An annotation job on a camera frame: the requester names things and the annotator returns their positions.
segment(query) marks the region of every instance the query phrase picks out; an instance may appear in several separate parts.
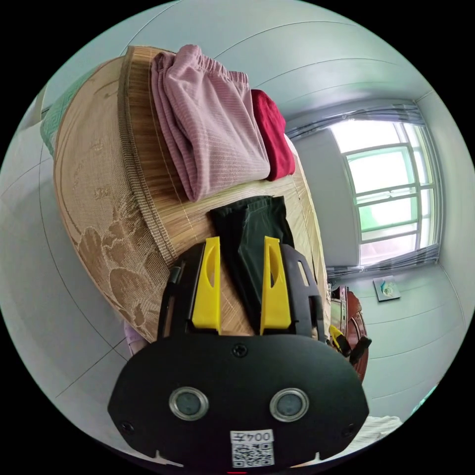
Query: red cloth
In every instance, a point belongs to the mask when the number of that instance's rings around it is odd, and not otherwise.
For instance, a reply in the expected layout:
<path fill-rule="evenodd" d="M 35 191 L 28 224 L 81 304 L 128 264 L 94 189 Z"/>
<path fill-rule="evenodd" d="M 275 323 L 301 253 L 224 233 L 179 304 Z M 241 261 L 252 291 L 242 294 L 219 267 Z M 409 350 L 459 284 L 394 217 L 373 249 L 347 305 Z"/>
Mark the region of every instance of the red cloth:
<path fill-rule="evenodd" d="M 269 164 L 271 182 L 292 175 L 295 172 L 295 159 L 284 137 L 285 119 L 276 103 L 259 89 L 252 89 L 252 106 L 257 127 L 264 140 Z"/>

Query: curtain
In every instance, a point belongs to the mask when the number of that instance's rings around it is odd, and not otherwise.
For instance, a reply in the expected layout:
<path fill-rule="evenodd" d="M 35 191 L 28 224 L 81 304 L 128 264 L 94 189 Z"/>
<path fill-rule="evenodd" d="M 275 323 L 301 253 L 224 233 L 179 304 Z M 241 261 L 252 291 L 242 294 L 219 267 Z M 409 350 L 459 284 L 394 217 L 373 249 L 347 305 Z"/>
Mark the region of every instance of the curtain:
<path fill-rule="evenodd" d="M 392 105 L 358 107 L 344 113 L 324 117 L 301 127 L 295 127 L 288 130 L 286 134 L 290 139 L 302 139 L 330 125 L 348 119 L 405 122 L 419 126 L 425 126 L 426 124 L 415 104 L 395 103 Z"/>
<path fill-rule="evenodd" d="M 408 269 L 423 264 L 437 263 L 439 259 L 439 244 L 432 244 L 416 251 L 408 252 L 392 259 L 377 262 L 370 266 L 327 267 L 329 281 L 355 276 L 357 274 L 380 275 L 399 269 Z"/>

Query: bed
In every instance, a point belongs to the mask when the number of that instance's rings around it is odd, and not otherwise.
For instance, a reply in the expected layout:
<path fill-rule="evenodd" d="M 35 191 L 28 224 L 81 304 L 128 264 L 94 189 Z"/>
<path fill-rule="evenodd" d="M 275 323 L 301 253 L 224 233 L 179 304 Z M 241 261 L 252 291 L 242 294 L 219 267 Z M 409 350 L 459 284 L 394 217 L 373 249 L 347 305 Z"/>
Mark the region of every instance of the bed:
<path fill-rule="evenodd" d="M 76 252 L 109 303 L 147 341 L 157 338 L 168 269 L 214 235 L 207 212 L 256 195 L 284 196 L 295 248 L 313 270 L 330 325 L 330 296 L 318 219 L 296 150 L 296 171 L 192 203 L 168 153 L 149 87 L 161 50 L 129 47 L 77 90 L 57 130 L 54 182 Z M 221 272 L 224 334 L 252 334 L 226 267 Z"/>

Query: window frame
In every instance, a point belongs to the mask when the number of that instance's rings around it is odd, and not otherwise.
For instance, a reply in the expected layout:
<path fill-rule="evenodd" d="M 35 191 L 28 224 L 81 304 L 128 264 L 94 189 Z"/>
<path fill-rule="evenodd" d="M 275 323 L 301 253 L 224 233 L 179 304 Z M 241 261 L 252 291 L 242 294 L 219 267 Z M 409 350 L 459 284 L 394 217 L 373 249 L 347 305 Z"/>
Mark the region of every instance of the window frame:
<path fill-rule="evenodd" d="M 442 190 L 441 190 L 440 170 L 439 170 L 438 163 L 436 160 L 435 149 L 433 147 L 431 137 L 426 127 L 413 126 L 411 124 L 404 124 L 404 123 L 398 123 L 398 122 L 392 122 L 392 124 L 395 127 L 401 142 L 391 143 L 391 144 L 386 144 L 386 145 L 376 145 L 372 147 L 350 150 L 350 151 L 341 153 L 341 157 L 343 159 L 343 164 L 344 164 L 345 175 L 348 180 L 348 184 L 350 186 L 351 195 L 353 199 L 353 216 L 354 216 L 355 223 L 357 224 L 356 235 L 357 235 L 357 240 L 358 240 L 357 247 L 358 247 L 359 265 L 361 265 L 361 245 L 362 244 L 368 244 L 371 242 L 379 242 L 379 241 L 383 241 L 387 239 L 393 239 L 396 237 L 398 238 L 398 237 L 403 237 L 403 236 L 416 235 L 415 249 L 416 250 L 419 249 L 421 245 L 421 236 L 422 236 L 422 221 L 424 218 L 428 218 L 428 217 L 430 218 L 429 236 L 431 237 L 431 239 L 429 239 L 429 244 L 431 244 L 432 242 L 440 242 L 440 236 L 442 233 L 442 223 L 443 223 L 443 199 L 442 199 Z M 413 127 L 413 131 L 419 142 L 419 146 L 414 146 L 411 144 L 409 135 L 406 131 L 406 127 Z M 333 137 L 336 143 L 338 143 L 335 135 L 333 135 Z M 371 152 L 374 150 L 386 151 L 392 148 L 401 149 L 404 147 L 407 149 L 409 153 L 412 173 L 414 176 L 413 183 L 356 193 L 353 176 L 350 169 L 350 161 L 348 160 L 349 156 L 351 157 L 352 155 L 365 153 L 365 152 Z M 419 151 L 421 153 L 421 156 L 423 158 L 424 171 L 427 174 L 427 181 L 430 182 L 430 179 L 432 178 L 431 180 L 432 183 L 421 185 L 421 182 L 419 179 L 419 169 L 417 167 L 414 150 Z M 377 194 L 377 193 L 397 191 L 397 190 L 402 190 L 402 189 L 409 189 L 409 190 L 414 189 L 415 192 L 408 193 L 402 196 L 387 197 L 381 200 L 367 201 L 363 203 L 357 202 L 357 199 L 363 196 Z M 429 209 L 430 213 L 428 216 L 423 215 L 422 213 L 422 190 L 433 190 L 433 203 L 431 203 L 431 207 Z M 362 231 L 359 208 L 361 208 L 362 206 L 368 206 L 370 204 L 385 203 L 385 202 L 389 202 L 393 200 L 405 199 L 405 198 L 411 198 L 411 197 L 416 198 L 416 203 L 417 203 L 417 219 L 416 220 L 410 220 L 407 222 L 396 223 L 392 225 L 379 226 L 377 228 L 371 228 L 371 229 Z M 412 223 L 417 223 L 417 227 L 415 231 L 409 231 L 405 233 L 398 233 L 394 235 L 388 235 L 388 236 L 363 240 L 363 236 L 362 236 L 363 232 L 366 233 L 368 231 L 377 231 L 379 229 L 389 229 L 392 227 L 398 227 L 398 226 L 402 226 L 405 224 L 412 224 Z"/>

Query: black cloth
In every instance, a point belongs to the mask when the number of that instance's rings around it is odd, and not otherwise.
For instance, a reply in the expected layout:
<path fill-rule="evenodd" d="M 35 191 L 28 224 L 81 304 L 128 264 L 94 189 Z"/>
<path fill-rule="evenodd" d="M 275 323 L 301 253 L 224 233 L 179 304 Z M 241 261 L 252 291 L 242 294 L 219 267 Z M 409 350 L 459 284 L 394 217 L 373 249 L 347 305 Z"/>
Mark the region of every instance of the black cloth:
<path fill-rule="evenodd" d="M 294 247 L 283 196 L 253 196 L 212 209 L 211 221 L 220 237 L 221 253 L 231 280 L 259 334 L 264 276 L 264 237 Z"/>

